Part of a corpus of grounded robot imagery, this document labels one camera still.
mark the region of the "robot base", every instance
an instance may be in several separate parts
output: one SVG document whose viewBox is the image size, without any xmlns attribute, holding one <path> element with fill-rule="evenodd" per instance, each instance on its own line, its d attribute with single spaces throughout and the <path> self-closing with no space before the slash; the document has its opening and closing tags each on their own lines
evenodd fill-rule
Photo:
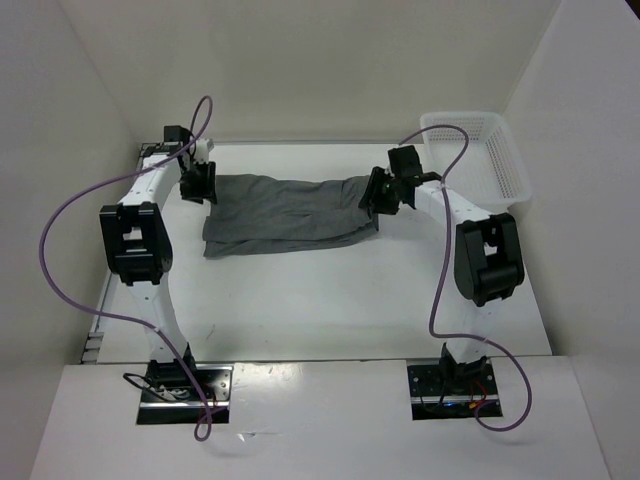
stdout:
<svg viewBox="0 0 640 480">
<path fill-rule="evenodd" d="M 480 416 L 502 416 L 498 388 L 490 363 L 485 363 L 481 376 L 464 383 L 445 383 L 440 359 L 407 362 L 407 376 L 413 420 L 471 418 L 474 416 L 474 409 L 485 397 L 482 388 L 486 391 L 484 400 L 496 400 L 497 403 L 483 407 Z"/>
<path fill-rule="evenodd" d="M 152 373 L 153 367 L 147 370 Z M 193 372 L 213 410 L 213 423 L 229 423 L 233 365 L 197 365 Z M 204 414 L 202 402 L 192 388 L 179 400 L 163 401 L 143 391 L 138 409 L 138 425 L 195 424 Z"/>
</svg>

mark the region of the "cloth fold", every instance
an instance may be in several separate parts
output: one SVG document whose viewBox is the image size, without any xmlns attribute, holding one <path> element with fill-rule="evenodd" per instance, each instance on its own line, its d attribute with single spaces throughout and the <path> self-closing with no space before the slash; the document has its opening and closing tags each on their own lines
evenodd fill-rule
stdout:
<svg viewBox="0 0 640 480">
<path fill-rule="evenodd" d="M 202 238 L 205 257 L 317 250 L 353 245 L 377 231 L 358 208 L 368 176 L 305 182 L 257 175 L 216 177 Z"/>
</svg>

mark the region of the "red wire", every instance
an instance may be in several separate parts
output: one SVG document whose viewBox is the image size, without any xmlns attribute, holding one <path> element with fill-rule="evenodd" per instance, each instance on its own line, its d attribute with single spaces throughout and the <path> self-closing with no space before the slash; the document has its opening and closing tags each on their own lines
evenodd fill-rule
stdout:
<svg viewBox="0 0 640 480">
<path fill-rule="evenodd" d="M 475 407 L 475 408 L 478 408 L 478 407 L 479 407 L 480 405 L 482 405 L 482 404 L 485 402 L 485 400 L 487 399 L 488 392 L 487 392 L 487 389 L 486 389 L 486 388 L 484 388 L 484 385 L 482 385 L 482 383 L 480 383 L 480 381 L 479 381 L 479 380 L 476 380 L 476 381 L 475 381 L 475 384 L 476 384 L 476 385 L 478 385 L 478 387 L 480 387 L 480 390 L 482 390 L 482 399 L 480 399 L 480 401 L 478 402 L 478 404 L 477 404 L 477 405 L 476 405 L 476 407 Z"/>
</svg>

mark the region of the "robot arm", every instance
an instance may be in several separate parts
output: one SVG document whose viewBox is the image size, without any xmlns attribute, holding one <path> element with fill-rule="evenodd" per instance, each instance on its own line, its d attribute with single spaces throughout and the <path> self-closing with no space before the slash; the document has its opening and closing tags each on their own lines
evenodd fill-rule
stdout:
<svg viewBox="0 0 640 480">
<path fill-rule="evenodd" d="M 387 170 L 373 169 L 360 207 L 394 215 L 406 203 L 445 226 L 441 177 L 423 173 L 413 146 L 390 150 L 389 163 Z M 447 194 L 455 225 L 454 279 L 460 294 L 471 300 L 464 318 L 450 319 L 450 324 L 460 333 L 487 338 L 502 301 L 524 281 L 517 227 L 509 214 L 493 215 L 449 188 Z M 442 362 L 455 382 L 476 375 L 486 354 L 486 344 L 456 338 L 444 345 Z"/>
<path fill-rule="evenodd" d="M 165 127 L 164 142 L 143 153 L 142 169 L 149 171 L 136 179 L 118 204 L 102 208 L 100 225 L 109 268 L 130 287 L 142 319 L 162 330 L 195 370 L 169 293 L 173 251 L 160 211 L 178 182 L 183 199 L 216 203 L 215 163 L 208 161 L 213 142 L 198 140 L 193 154 L 153 168 L 185 145 L 190 135 L 179 126 Z M 184 372 L 171 351 L 154 332 L 145 329 L 145 333 L 151 349 L 149 375 L 165 385 L 183 383 Z"/>
</svg>

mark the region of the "white panel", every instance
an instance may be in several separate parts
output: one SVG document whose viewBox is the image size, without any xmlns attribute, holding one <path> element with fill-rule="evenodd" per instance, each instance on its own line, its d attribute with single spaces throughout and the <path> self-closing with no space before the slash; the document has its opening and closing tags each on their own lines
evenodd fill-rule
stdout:
<svg viewBox="0 0 640 480">
<path fill-rule="evenodd" d="M 400 137 L 502 111 L 556 0 L 61 0 L 137 139 L 216 100 L 223 140 Z"/>
<path fill-rule="evenodd" d="M 535 197 L 518 212 L 531 282 L 624 480 L 640 472 L 639 45 L 623 0 L 566 0 L 506 112 Z"/>
<path fill-rule="evenodd" d="M 219 174 L 321 181 L 385 166 L 390 147 L 224 145 L 211 159 Z M 429 335 L 427 320 L 445 235 L 426 214 L 404 206 L 396 216 L 380 216 L 380 232 L 350 247 L 207 260 L 202 226 L 209 209 L 182 201 L 176 186 L 162 211 L 174 252 L 169 285 L 176 318 L 198 361 L 440 355 L 442 342 Z M 451 277 L 438 316 L 441 332 L 456 329 L 474 308 Z M 137 315 L 127 288 L 119 280 L 114 285 L 115 296 L 105 308 Z M 140 327 L 103 325 L 100 362 L 148 360 Z M 492 338 L 518 355 L 551 353 L 528 280 L 505 302 Z"/>
<path fill-rule="evenodd" d="M 40 231 L 72 193 L 130 169 L 136 147 L 57 2 L 3 1 L 0 38 L 0 476 L 24 479 L 90 324 L 46 286 Z M 105 272 L 97 214 L 117 190 L 86 198 L 51 232 L 54 276 L 89 304 Z"/>
<path fill-rule="evenodd" d="M 67 367 L 32 480 L 126 478 L 606 480 L 566 358 L 523 358 L 534 392 L 517 430 L 474 419 L 412 421 L 404 361 L 237 364 L 230 423 L 203 444 L 193 425 L 136 426 L 140 365 Z M 504 419 L 525 403 L 517 370 L 494 362 Z"/>
</svg>

